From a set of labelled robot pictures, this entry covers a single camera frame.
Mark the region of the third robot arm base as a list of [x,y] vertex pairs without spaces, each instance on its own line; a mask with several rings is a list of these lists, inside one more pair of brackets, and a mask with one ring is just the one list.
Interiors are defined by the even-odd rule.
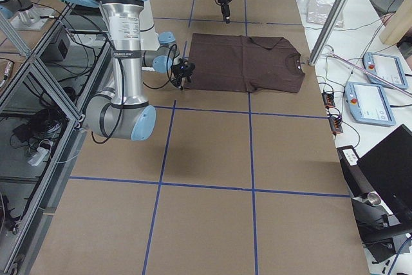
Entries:
[[1,0],[1,13],[16,30],[40,31],[45,19],[41,18],[43,9],[38,9],[31,0]]

